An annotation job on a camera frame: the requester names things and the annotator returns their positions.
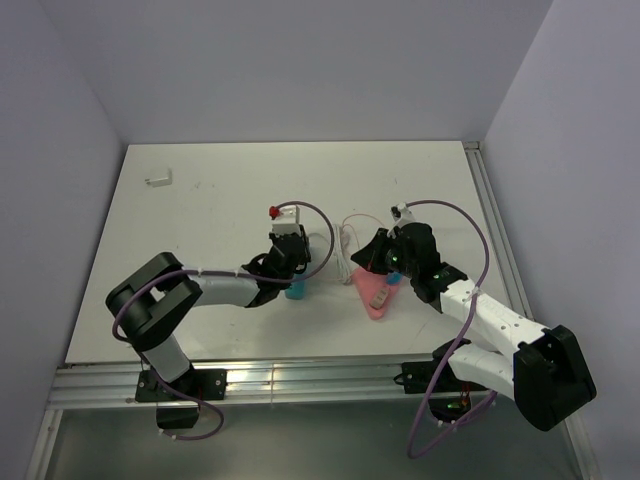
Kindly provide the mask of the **teal power strip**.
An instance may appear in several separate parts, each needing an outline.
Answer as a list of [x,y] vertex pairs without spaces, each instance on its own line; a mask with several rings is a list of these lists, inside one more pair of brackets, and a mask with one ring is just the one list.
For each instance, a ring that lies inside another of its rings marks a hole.
[[303,279],[303,274],[296,274],[294,281],[284,291],[285,298],[288,300],[303,300],[306,295],[306,281]]

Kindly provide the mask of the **small blue adapter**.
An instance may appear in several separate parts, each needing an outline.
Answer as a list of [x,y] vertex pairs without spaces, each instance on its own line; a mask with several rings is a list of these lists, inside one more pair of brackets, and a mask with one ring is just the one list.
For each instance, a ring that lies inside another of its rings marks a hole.
[[386,276],[386,283],[388,285],[396,285],[402,280],[402,278],[402,274],[398,272],[391,272]]

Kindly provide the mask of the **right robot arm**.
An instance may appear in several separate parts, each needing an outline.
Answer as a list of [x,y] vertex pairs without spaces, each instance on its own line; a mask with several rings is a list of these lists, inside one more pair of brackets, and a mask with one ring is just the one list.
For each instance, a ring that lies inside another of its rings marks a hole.
[[513,400],[535,428],[549,431],[595,399],[596,385],[574,333],[529,320],[482,292],[464,272],[442,261],[429,225],[379,229],[351,259],[376,275],[408,278],[416,296],[454,318],[490,345],[451,340],[432,354],[425,387],[465,383]]

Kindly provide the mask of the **pink triangular power strip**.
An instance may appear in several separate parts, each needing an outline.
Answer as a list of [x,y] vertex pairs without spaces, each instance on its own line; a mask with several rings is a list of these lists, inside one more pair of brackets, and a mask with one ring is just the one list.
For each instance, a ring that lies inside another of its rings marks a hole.
[[351,275],[360,300],[371,320],[381,320],[398,292],[402,276],[399,273],[374,274],[359,267]]

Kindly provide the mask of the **white wall charger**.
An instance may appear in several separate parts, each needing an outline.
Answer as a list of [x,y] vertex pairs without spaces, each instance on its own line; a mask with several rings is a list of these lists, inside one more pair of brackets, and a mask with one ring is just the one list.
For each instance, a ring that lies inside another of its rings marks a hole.
[[144,182],[151,188],[170,186],[173,183],[171,168],[154,168],[145,176]]

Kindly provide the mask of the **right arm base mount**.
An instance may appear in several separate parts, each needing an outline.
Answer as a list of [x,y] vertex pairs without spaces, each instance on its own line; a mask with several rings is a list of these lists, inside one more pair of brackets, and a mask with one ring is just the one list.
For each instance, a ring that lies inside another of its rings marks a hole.
[[[403,387],[405,394],[424,394],[437,365],[435,360],[404,362],[393,381]],[[435,383],[433,396],[429,399],[429,410],[437,421],[457,422],[473,406],[471,393],[485,390],[479,384],[458,380],[451,368],[446,366]]]

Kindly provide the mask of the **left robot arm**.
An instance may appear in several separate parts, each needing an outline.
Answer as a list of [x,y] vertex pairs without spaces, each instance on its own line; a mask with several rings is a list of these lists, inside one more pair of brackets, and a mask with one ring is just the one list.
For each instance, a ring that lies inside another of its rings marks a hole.
[[260,307],[290,286],[311,261],[302,225],[274,229],[270,250],[243,265],[237,274],[188,275],[171,252],[154,256],[106,297],[107,309],[120,317],[119,326],[134,350],[159,375],[159,388],[172,399],[183,399],[195,386],[194,368],[174,331],[197,306]]

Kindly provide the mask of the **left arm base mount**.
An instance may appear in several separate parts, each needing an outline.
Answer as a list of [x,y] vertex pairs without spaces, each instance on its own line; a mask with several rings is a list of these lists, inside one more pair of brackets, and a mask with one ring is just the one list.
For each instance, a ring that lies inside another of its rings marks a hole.
[[[174,382],[162,380],[153,369],[143,370],[138,376],[134,400],[136,403],[156,404],[156,425],[162,434],[179,440],[195,441],[217,434],[225,417],[212,401],[225,398],[227,371],[225,369],[190,369]],[[218,424],[211,432],[186,435],[205,413],[213,413]]]

